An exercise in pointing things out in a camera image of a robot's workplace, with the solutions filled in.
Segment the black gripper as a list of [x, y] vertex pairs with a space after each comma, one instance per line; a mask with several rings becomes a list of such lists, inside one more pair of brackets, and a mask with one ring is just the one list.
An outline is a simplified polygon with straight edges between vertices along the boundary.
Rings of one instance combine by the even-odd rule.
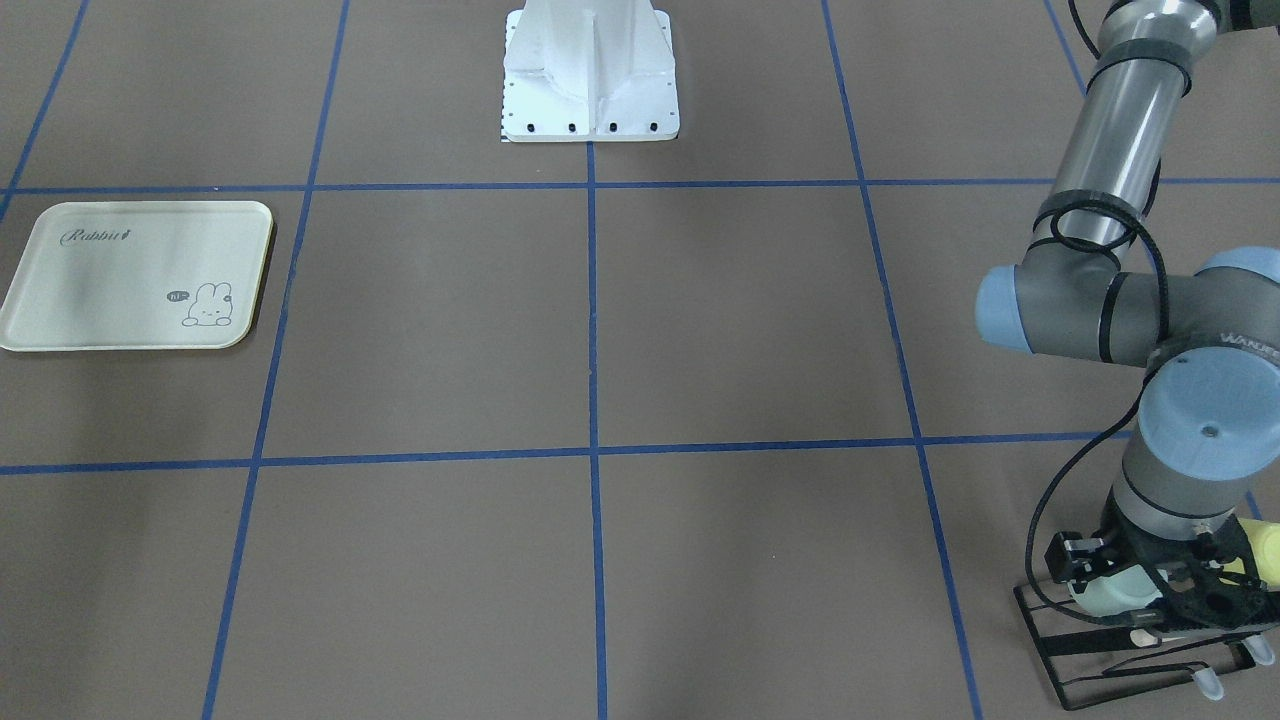
[[1233, 516], [1228, 515], [1217, 530], [1166, 539], [1142, 530], [1108, 505], [1103, 525], [1093, 536], [1060, 532], [1052, 537], [1044, 551], [1051, 582], [1068, 591], [1070, 582], [1084, 583], [1142, 565], [1164, 597], [1147, 609], [1103, 618], [1083, 614], [1069, 592], [1066, 600], [1050, 606], [1101, 626], [1160, 630], [1187, 624], [1233, 632], [1253, 625], [1266, 605], [1266, 588]]

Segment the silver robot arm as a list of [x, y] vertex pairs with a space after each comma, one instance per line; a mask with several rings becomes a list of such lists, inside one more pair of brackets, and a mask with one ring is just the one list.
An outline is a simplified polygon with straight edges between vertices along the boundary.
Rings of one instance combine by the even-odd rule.
[[1143, 372], [1098, 529], [1044, 551], [1103, 626], [1267, 630], [1277, 588], [1238, 505], [1277, 461], [1277, 250], [1243, 247], [1174, 275], [1147, 227], [1172, 118], [1221, 35], [1277, 23], [1275, 1], [1115, 1], [1084, 104], [1015, 265], [987, 273], [989, 345]]

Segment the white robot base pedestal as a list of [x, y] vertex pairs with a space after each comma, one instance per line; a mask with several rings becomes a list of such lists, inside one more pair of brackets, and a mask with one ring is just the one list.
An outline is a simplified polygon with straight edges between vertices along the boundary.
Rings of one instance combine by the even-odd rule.
[[504, 22], [500, 137], [660, 142], [681, 114], [669, 14], [649, 1], [526, 1]]

